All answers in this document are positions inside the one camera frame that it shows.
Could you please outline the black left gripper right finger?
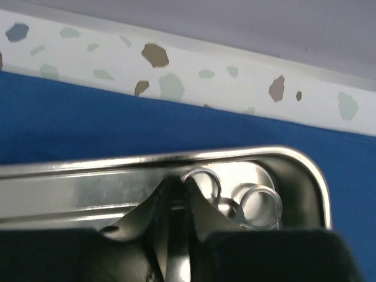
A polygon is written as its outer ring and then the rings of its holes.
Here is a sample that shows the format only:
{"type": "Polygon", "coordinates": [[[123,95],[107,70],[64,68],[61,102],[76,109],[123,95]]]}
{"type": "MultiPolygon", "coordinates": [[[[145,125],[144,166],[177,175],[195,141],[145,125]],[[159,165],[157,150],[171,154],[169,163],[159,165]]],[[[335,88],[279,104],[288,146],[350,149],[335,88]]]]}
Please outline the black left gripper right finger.
{"type": "Polygon", "coordinates": [[[363,281],[331,231],[219,231],[190,249],[192,281],[363,281]]]}

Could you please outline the stainless steel instrument tray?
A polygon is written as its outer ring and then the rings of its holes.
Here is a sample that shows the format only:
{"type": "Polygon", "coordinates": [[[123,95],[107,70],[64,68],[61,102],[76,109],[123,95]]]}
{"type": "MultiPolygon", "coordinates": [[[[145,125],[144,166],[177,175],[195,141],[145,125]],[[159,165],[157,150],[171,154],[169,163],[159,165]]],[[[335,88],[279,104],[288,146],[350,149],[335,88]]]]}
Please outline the stainless steel instrument tray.
{"type": "MultiPolygon", "coordinates": [[[[281,198],[278,229],[332,228],[328,186],[318,166],[285,146],[1,166],[1,231],[89,229],[100,231],[145,201],[165,177],[209,164],[252,162],[271,176],[281,198]]],[[[184,182],[196,183],[193,178],[184,182]]],[[[189,201],[200,240],[214,232],[246,229],[202,195],[197,183],[189,201]]]]}

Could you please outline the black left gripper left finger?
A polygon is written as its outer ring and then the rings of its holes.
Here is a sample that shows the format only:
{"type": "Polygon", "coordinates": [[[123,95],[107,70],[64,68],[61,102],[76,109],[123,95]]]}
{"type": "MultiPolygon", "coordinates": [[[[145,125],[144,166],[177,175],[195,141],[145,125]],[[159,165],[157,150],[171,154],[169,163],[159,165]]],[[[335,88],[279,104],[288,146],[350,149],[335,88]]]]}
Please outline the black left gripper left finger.
{"type": "Polygon", "coordinates": [[[180,177],[165,177],[100,231],[2,231],[1,281],[163,281],[169,202],[182,192],[180,177]]]}

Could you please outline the blue surgical drape cloth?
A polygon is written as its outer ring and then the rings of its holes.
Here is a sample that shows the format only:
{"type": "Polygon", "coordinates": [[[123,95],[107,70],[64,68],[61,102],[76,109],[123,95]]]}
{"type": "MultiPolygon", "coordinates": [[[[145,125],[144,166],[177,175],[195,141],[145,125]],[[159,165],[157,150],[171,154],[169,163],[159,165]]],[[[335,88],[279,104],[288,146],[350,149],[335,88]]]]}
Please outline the blue surgical drape cloth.
{"type": "Polygon", "coordinates": [[[1,73],[1,163],[285,145],[328,181],[335,228],[375,280],[375,138],[1,73]]]}

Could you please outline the steel surgical scissors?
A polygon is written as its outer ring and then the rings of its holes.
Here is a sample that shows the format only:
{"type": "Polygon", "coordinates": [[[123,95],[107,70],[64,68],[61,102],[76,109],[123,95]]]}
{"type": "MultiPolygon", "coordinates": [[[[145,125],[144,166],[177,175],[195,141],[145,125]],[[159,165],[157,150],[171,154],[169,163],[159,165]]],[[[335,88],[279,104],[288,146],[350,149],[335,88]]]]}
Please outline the steel surgical scissors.
{"type": "Polygon", "coordinates": [[[182,180],[190,177],[210,204],[241,227],[278,229],[281,198],[261,166],[252,162],[212,163],[187,171],[182,180]]]}

